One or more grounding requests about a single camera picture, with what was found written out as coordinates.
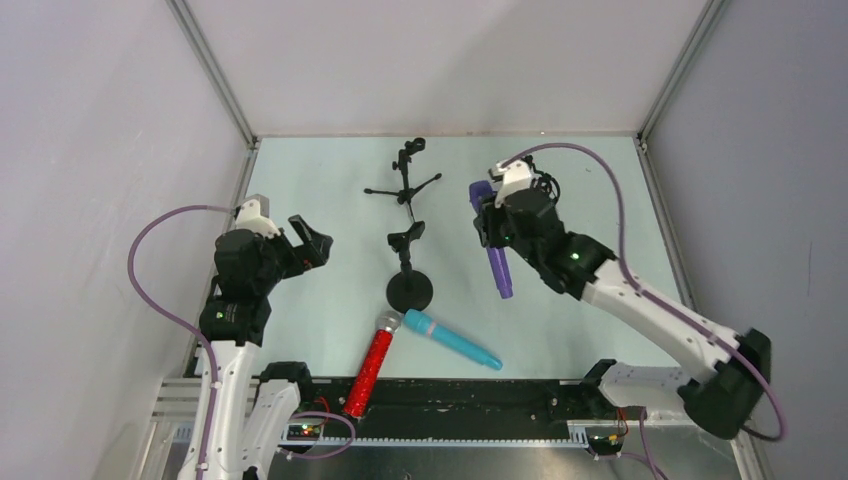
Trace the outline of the purple microphone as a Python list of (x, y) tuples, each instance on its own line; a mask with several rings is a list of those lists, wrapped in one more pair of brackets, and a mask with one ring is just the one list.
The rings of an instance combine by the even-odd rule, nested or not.
[[(494, 190), (490, 183), (485, 180), (476, 181), (469, 185), (469, 201), (476, 214), (482, 212), (483, 200), (493, 193)], [(511, 298), (513, 296), (513, 284), (504, 250), (486, 247), (486, 253), (500, 297), (502, 299)]]

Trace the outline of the black round-base mic stand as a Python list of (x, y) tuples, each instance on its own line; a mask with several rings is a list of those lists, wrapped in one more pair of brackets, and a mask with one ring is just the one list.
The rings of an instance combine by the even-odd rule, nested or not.
[(424, 273), (415, 270), (411, 261), (411, 244), (422, 237), (426, 228), (424, 221), (413, 222), (405, 232), (387, 235), (391, 249), (398, 255), (400, 272), (388, 282), (386, 298), (396, 311), (405, 314), (410, 309), (425, 310), (434, 296), (433, 284)]

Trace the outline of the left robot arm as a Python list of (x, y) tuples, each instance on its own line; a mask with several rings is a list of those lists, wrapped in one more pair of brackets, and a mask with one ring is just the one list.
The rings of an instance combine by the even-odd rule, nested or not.
[(292, 244), (264, 217), (215, 242), (215, 285), (200, 317), (206, 340), (202, 391), (181, 479), (264, 479), (301, 396), (293, 380), (262, 382), (247, 405), (251, 372), (270, 318), (269, 295), (277, 284), (325, 265), (333, 240), (299, 215), (289, 224)]

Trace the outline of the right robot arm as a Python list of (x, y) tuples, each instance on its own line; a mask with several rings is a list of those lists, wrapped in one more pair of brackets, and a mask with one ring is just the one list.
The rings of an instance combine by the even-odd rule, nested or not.
[(584, 379), (610, 405), (684, 414), (724, 440), (745, 430), (770, 381), (768, 336), (756, 329), (740, 334), (638, 287), (611, 249), (566, 231), (543, 192), (522, 190), (501, 205), (495, 200), (489, 193), (472, 203), (483, 246), (511, 248), (554, 292), (617, 317), (677, 362), (675, 368), (597, 362)]

